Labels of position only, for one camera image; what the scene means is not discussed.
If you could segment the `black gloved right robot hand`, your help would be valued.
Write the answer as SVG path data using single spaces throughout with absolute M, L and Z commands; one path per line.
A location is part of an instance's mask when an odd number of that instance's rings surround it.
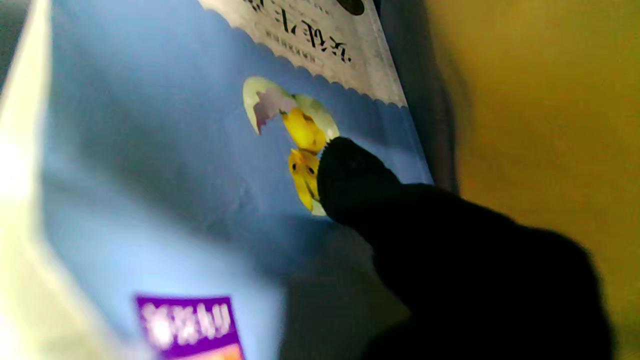
M 612 360 L 600 278 L 578 242 L 425 183 L 402 183 L 347 137 L 322 151 L 327 216 L 372 249 L 409 317 L 364 360 Z

